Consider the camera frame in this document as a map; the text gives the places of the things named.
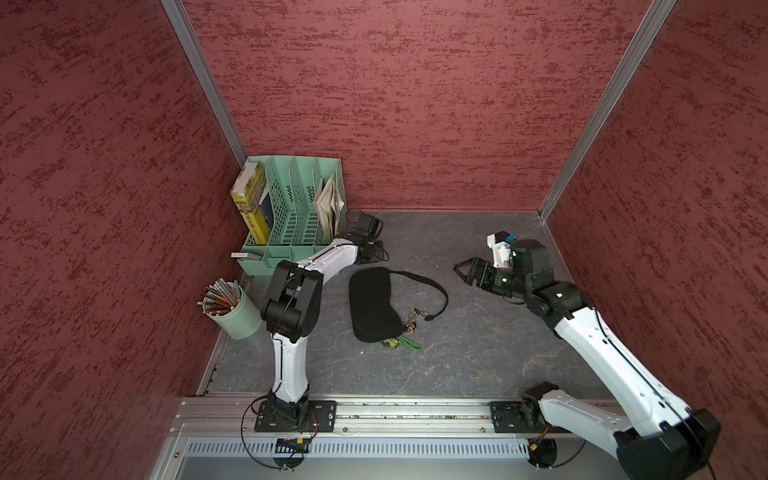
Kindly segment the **green desk file organizer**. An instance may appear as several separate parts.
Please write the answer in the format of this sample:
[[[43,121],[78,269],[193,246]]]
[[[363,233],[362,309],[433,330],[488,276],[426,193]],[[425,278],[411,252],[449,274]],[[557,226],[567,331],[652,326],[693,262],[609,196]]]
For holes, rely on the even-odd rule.
[[[346,198],[342,165],[336,158],[288,155],[250,156],[247,162],[260,164],[266,174],[274,223],[267,242],[246,237],[237,262],[248,276],[270,276],[279,262],[298,262],[327,245],[315,197],[333,181]]]

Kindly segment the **yellow book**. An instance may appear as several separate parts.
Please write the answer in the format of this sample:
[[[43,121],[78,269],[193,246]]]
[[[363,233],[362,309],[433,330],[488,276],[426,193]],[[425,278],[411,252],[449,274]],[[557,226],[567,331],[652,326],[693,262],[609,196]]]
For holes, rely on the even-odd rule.
[[[261,210],[267,189],[265,172],[259,162],[246,161],[230,190],[230,196],[257,245],[266,245],[271,228]]]

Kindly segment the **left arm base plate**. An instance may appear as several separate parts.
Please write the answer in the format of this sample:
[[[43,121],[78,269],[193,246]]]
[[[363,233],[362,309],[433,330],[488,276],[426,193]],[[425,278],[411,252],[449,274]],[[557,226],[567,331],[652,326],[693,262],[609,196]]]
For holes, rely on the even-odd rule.
[[[329,433],[335,428],[337,402],[332,400],[309,400],[297,409],[282,408],[274,401],[265,400],[256,414],[253,430],[259,433]]]

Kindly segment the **green pencil cup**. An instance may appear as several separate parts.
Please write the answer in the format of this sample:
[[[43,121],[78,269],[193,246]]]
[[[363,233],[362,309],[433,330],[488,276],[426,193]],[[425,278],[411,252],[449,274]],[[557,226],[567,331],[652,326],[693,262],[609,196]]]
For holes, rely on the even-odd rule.
[[[262,325],[258,308],[237,281],[220,278],[207,285],[198,305],[204,315],[234,340],[250,337]]]

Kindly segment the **green strap keychain charm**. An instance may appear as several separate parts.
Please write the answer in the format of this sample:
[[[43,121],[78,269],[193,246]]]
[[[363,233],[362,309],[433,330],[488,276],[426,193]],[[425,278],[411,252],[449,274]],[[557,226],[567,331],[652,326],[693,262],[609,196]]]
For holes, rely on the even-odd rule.
[[[381,344],[388,348],[398,348],[400,346],[403,346],[411,351],[419,352],[422,350],[422,347],[419,343],[408,339],[405,336],[398,336],[394,338],[389,338],[381,341]]]

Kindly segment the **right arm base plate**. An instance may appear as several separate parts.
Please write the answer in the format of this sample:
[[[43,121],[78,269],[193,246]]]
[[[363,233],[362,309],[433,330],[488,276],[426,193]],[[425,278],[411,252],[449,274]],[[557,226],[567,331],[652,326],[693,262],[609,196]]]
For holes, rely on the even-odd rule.
[[[523,401],[493,401],[489,404],[491,420],[496,433],[565,434],[568,430],[553,427],[543,417],[538,407]]]

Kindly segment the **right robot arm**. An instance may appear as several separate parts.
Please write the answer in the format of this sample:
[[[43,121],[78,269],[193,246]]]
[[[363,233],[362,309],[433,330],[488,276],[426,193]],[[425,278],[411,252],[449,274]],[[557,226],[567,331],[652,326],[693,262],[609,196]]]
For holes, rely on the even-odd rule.
[[[620,405],[615,415],[578,400],[551,382],[520,400],[491,407],[497,430],[509,425],[532,433],[529,461],[559,467],[553,429],[566,430],[615,458],[631,479],[687,479],[709,469],[721,432],[706,409],[693,410],[657,379],[604,322],[592,298],[556,279],[546,247],[504,232],[489,236],[490,261],[472,257],[454,265],[461,280],[524,305],[587,363]]]

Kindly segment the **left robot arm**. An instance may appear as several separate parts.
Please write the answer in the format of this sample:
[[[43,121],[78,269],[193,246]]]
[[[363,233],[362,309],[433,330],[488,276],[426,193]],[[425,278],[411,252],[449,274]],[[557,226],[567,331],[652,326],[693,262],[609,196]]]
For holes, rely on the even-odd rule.
[[[299,262],[284,260],[274,270],[261,308],[274,353],[274,383],[266,400],[284,424],[307,421],[307,338],[320,315],[323,287],[343,269],[376,257],[383,221],[361,213],[351,229]]]

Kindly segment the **black fabric bag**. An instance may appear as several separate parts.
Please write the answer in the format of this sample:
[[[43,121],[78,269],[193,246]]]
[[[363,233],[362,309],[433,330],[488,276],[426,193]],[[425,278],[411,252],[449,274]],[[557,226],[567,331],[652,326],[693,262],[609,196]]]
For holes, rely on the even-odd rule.
[[[413,309],[417,318],[432,321],[443,314],[449,304],[446,289],[435,280],[403,270],[371,267],[354,273],[349,281],[350,315],[355,337],[364,343],[376,343],[396,339],[409,332],[412,320],[403,322],[391,305],[391,276],[399,275],[430,286],[444,298],[442,307],[434,314]]]

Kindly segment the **folded papers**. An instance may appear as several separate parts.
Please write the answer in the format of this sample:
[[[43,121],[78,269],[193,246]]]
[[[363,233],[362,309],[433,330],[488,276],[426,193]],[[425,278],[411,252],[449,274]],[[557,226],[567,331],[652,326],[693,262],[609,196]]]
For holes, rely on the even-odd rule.
[[[322,242],[329,244],[341,230],[342,210],[345,202],[338,186],[338,175],[333,174],[321,185],[314,205],[322,234]]]

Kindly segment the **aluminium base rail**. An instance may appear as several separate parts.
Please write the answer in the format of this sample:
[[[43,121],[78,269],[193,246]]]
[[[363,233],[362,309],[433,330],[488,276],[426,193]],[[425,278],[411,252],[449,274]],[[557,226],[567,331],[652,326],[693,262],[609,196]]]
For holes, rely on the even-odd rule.
[[[553,424],[568,430],[565,434],[496,433],[491,420],[489,398],[403,397],[403,396],[320,396],[316,400],[336,401],[337,416],[333,432],[319,433],[326,437],[490,437],[545,438],[574,436],[576,428],[564,421]],[[169,435],[186,436],[278,436],[288,433],[259,433],[253,430],[256,414],[264,400],[254,401],[245,396],[205,396],[185,398]]]

